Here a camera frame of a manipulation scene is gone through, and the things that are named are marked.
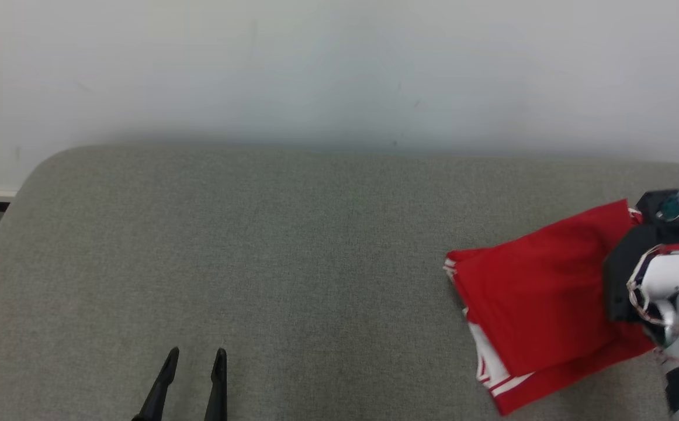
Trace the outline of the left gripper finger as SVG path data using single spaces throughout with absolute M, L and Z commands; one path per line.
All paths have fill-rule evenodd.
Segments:
M 227 421 L 227 352 L 217 349 L 210 379 L 210 391 L 204 421 Z
M 133 416 L 132 421 L 162 421 L 168 387 L 174 381 L 178 358 L 179 347 L 173 347 L 164 360 L 144 404 L 139 413 Z

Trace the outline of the red shorts broad white band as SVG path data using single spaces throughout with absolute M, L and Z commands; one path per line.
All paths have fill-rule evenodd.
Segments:
M 642 214 L 636 208 L 629 208 L 635 213 L 637 218 L 636 226 L 641 226 Z M 670 251 L 679 251 L 679 244 L 666 247 Z M 477 379 L 487 388 L 487 390 L 489 390 L 489 394 L 493 398 L 497 410 L 503 415 L 513 413 L 513 411 L 523 408 L 538 399 L 558 392 L 563 388 L 577 383 L 579 380 L 583 380 L 583 378 L 587 376 L 594 375 L 595 373 L 612 366 L 609 365 L 599 370 L 599 368 L 583 368 L 577 363 L 566 363 L 557 368 L 537 371 L 531 375 L 524 375 L 521 377 L 511 377 L 509 375 L 495 375 L 489 377 L 489 371 L 482 359 L 483 354 L 481 345 L 483 344 L 483 337 L 478 333 L 477 327 L 468 322 L 466 307 L 463 308 L 463 314 L 465 315 L 468 328 L 470 329 L 476 344 L 478 362 Z M 655 352 L 654 344 L 652 341 L 650 341 L 650 343 L 652 344 L 652 349 L 650 351 Z

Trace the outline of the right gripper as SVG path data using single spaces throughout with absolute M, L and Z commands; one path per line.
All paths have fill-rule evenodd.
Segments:
M 604 309 L 612 322 L 641 322 L 636 305 L 647 305 L 637 288 L 642 285 L 650 262 L 666 246 L 656 243 L 644 226 L 634 226 L 604 260 Z

